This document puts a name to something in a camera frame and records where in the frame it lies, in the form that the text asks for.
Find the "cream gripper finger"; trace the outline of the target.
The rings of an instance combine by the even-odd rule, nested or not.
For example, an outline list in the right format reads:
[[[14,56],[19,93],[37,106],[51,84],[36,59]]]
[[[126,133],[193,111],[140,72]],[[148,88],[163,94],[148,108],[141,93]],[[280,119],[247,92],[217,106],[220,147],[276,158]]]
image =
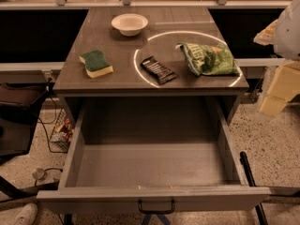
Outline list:
[[[274,118],[299,94],[299,61],[288,61],[279,67],[270,67],[263,78],[258,113],[263,117]]]
[[[257,44],[266,46],[274,44],[274,34],[276,26],[278,24],[277,20],[274,20],[269,25],[267,25],[260,33],[258,33],[253,41]]]

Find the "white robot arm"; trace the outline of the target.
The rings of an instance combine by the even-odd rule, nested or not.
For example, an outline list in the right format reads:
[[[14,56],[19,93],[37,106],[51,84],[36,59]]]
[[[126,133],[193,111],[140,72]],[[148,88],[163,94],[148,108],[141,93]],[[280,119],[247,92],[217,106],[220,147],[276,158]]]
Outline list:
[[[254,42],[272,45],[274,53],[287,60],[275,69],[259,109],[260,114],[275,117],[300,94],[300,0],[292,0]]]

